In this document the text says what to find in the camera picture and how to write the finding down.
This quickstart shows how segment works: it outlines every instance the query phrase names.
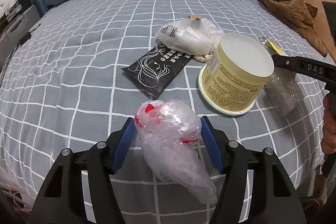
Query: blue gripper pad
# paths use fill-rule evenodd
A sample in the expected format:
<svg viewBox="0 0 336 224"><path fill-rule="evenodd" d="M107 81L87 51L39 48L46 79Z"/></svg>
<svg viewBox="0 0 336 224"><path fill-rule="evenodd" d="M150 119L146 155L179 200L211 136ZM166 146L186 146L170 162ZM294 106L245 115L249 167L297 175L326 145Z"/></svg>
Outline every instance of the blue gripper pad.
<svg viewBox="0 0 336 224"><path fill-rule="evenodd" d="M122 168L136 131L137 129L135 128L134 119L132 119L125 128L125 131L114 151L114 160L112 164L112 170L114 173L117 173L117 171Z"/></svg>
<svg viewBox="0 0 336 224"><path fill-rule="evenodd" d="M201 118L202 122L202 131L201 136L204 141L205 147L208 151L211 163L218 170L220 174L224 171L224 164L222 160L222 151L219 148L219 145L209 127L206 120Z"/></svg>

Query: yellow cylindrical container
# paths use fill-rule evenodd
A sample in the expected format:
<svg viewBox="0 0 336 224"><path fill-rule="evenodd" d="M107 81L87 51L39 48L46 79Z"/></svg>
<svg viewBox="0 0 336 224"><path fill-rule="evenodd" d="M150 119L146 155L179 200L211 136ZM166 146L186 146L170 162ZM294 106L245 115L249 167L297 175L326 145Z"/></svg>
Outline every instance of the yellow cylindrical container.
<svg viewBox="0 0 336 224"><path fill-rule="evenodd" d="M218 111L242 115L253 107L273 70L270 54L258 41L240 33L227 33L201 69L199 88Z"/></svg>

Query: gray suitcase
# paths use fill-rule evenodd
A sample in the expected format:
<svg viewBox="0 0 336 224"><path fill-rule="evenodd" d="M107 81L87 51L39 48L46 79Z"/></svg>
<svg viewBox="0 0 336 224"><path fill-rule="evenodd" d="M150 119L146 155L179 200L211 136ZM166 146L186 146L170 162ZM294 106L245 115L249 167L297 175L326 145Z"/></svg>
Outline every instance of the gray suitcase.
<svg viewBox="0 0 336 224"><path fill-rule="evenodd" d="M5 64L7 57L12 50L40 20L40 15L35 5L32 5L17 17L3 32L0 37L0 68Z"/></svg>

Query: grid-patterned bed sheet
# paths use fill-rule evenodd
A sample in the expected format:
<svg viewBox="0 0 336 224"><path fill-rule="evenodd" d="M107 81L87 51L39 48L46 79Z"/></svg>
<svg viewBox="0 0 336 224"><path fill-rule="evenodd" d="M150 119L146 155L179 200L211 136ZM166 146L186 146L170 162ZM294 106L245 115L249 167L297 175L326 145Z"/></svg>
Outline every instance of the grid-patterned bed sheet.
<svg viewBox="0 0 336 224"><path fill-rule="evenodd" d="M85 150L106 140L132 117L148 95L121 70L156 45L160 26L197 14L224 32L255 39L266 35L290 56L324 61L306 40L272 16L257 0L70 0L51 9L9 63L0 90L0 162L32 197L59 152ZM297 75L302 102L279 117L264 91L240 117L216 112L201 96L194 60L177 75L160 99L180 99L215 128L246 148L274 149L290 178L300 182L322 160L323 83ZM223 176L211 163L202 140L195 148L219 195ZM241 220L248 216L253 173L248 174ZM138 136L112 183L126 223L207 223L215 204L198 202L188 191L153 176ZM89 219L94 219L83 172Z"/></svg>

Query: barcode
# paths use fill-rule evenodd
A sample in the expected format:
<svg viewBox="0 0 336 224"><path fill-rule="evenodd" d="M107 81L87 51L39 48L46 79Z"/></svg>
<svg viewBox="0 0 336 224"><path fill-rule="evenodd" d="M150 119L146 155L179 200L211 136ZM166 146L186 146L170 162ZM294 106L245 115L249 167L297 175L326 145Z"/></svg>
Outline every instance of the barcode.
<svg viewBox="0 0 336 224"><path fill-rule="evenodd" d="M178 28L172 25L168 25L164 27L161 32L169 37L175 37L175 33L177 32Z"/></svg>
<svg viewBox="0 0 336 224"><path fill-rule="evenodd" d="M210 61L209 61L209 69L211 74L214 73L214 70L216 70L216 66L219 64L217 53L214 52Z"/></svg>

